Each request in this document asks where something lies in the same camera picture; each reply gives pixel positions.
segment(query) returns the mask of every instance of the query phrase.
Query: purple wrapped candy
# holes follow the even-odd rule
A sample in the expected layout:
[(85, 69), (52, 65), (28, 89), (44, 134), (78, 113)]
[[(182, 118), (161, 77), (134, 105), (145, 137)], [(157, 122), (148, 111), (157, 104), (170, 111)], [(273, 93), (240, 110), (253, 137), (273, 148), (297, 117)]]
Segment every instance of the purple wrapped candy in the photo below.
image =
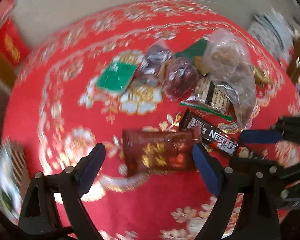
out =
[(177, 101), (193, 86), (198, 78), (198, 71), (191, 61), (185, 57), (178, 57), (167, 68), (163, 92), (169, 101)]
[(137, 75), (158, 76), (162, 64), (171, 57), (172, 51), (169, 50), (164, 41), (155, 42), (143, 57)]

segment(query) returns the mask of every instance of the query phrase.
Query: gold wrapped candy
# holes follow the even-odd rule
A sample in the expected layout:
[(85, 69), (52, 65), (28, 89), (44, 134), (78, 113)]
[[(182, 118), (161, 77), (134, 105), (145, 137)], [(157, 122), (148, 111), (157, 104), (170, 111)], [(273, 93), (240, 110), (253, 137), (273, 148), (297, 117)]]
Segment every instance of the gold wrapped candy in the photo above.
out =
[(253, 66), (253, 74), (257, 85), (260, 86), (262, 84), (273, 84), (273, 81), (269, 75), (257, 66)]

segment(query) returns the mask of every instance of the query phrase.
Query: green packet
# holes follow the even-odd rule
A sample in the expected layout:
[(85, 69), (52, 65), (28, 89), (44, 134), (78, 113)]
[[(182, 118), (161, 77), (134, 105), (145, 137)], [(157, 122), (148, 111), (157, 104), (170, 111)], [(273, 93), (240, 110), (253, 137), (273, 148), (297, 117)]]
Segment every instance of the green packet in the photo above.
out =
[(112, 62), (99, 77), (97, 87), (109, 93), (120, 95), (127, 89), (136, 69), (137, 65)]
[(198, 110), (202, 110), (202, 111), (205, 111), (207, 113), (220, 116), (221, 118), (223, 118), (223, 119), (225, 119), (227, 121), (232, 121), (234, 119), (232, 116), (220, 114), (220, 113), (218, 113), (216, 111), (213, 111), (213, 110), (211, 110), (209, 108), (206, 108), (206, 107), (203, 107), (203, 106), (199, 106), (199, 105), (196, 105), (196, 104), (192, 104), (192, 103), (188, 103), (188, 102), (185, 102), (185, 101), (181, 101), (179, 105), (193, 107), (193, 108), (196, 108)]
[(193, 57), (203, 56), (207, 48), (207, 44), (208, 41), (206, 41), (205, 39), (200, 39), (185, 50), (175, 53), (175, 56), (186, 57), (189, 60), (193, 61)]

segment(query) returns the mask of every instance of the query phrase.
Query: white flower pattern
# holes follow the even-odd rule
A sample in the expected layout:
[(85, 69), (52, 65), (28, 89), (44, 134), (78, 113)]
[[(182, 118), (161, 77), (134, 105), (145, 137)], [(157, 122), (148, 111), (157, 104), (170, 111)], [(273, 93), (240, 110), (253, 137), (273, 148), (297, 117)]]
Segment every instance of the white flower pattern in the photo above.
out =
[[(232, 212), (229, 224), (224, 233), (225, 236), (232, 234), (235, 223), (237, 221), (240, 206), (243, 199), (243, 194), (239, 194), (236, 200), (236, 206)], [(217, 199), (216, 197), (210, 197), (209, 204), (202, 204), (201, 207), (204, 211), (199, 211), (197, 216), (197, 210), (186, 206), (184, 209), (177, 208), (175, 212), (171, 212), (172, 217), (177, 223), (186, 223), (186, 229), (172, 229), (172, 230), (161, 230), (160, 238), (172, 239), (172, 240), (193, 240), (200, 232), (201, 228), (207, 221)]]
[(133, 81), (120, 97), (120, 111), (129, 115), (144, 115), (155, 111), (157, 104), (162, 101), (161, 87), (137, 86), (136, 81)]
[(160, 31), (154, 35), (157, 40), (172, 40), (176, 37), (177, 31)]
[(275, 144), (277, 162), (288, 168), (300, 162), (300, 144), (289, 141), (279, 141)]
[(106, 101), (108, 99), (108, 95), (96, 88), (98, 79), (99, 76), (97, 75), (89, 81), (86, 91), (80, 96), (79, 106), (85, 106), (89, 109), (95, 101)]
[(64, 151), (69, 160), (74, 163), (88, 156), (96, 144), (96, 139), (90, 130), (78, 127), (66, 135)]

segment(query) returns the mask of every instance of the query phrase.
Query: green card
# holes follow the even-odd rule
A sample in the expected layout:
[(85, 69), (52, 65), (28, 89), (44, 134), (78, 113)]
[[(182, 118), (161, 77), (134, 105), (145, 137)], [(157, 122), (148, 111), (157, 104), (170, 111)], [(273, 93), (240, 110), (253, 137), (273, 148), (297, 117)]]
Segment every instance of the green card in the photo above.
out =
[(123, 93), (136, 69), (137, 65), (112, 62), (99, 77), (97, 87), (112, 93)]
[(176, 57), (186, 57), (189, 60), (193, 61), (193, 57), (203, 56), (207, 48), (207, 44), (208, 41), (206, 41), (205, 39), (200, 39), (185, 50), (177, 52), (175, 55)]

